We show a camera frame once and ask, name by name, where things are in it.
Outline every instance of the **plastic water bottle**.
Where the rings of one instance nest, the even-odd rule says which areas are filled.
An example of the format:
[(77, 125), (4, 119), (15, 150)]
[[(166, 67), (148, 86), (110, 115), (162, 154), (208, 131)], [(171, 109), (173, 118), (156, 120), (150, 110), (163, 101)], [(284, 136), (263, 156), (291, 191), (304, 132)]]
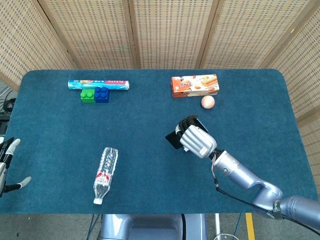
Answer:
[(100, 166), (95, 177), (93, 190), (94, 204), (102, 204), (103, 197), (109, 192), (118, 159), (118, 150), (106, 147), (102, 153)]

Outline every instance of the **cling film box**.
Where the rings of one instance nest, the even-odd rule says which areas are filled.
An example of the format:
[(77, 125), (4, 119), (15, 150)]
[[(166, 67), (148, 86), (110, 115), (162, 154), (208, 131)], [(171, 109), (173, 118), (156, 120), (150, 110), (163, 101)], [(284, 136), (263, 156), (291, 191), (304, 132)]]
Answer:
[(173, 76), (171, 88), (174, 98), (217, 95), (219, 92), (216, 74)]
[(129, 90), (129, 81), (124, 80), (69, 80), (69, 89), (94, 89), (106, 87), (109, 90)]

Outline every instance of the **bottle label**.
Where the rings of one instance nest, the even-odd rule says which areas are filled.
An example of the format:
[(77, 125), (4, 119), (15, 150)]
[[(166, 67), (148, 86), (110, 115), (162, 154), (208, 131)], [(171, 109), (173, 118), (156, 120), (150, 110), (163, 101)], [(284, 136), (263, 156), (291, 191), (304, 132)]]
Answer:
[(111, 174), (106, 172), (98, 172), (95, 177), (96, 184), (109, 185)]

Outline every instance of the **snack box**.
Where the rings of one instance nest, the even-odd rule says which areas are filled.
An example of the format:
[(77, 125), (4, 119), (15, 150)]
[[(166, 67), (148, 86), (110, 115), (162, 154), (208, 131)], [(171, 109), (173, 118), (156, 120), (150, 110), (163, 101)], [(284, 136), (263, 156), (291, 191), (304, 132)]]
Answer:
[(217, 95), (219, 92), (216, 74), (173, 76), (171, 78), (172, 97)]

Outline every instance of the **yellow tape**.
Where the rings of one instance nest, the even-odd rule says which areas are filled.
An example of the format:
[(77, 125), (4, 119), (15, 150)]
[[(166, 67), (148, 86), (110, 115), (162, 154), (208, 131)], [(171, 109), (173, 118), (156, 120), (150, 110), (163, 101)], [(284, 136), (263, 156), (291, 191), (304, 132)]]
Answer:
[(254, 223), (252, 221), (252, 214), (249, 212), (245, 213), (246, 228), (248, 230), (248, 240), (255, 240)]

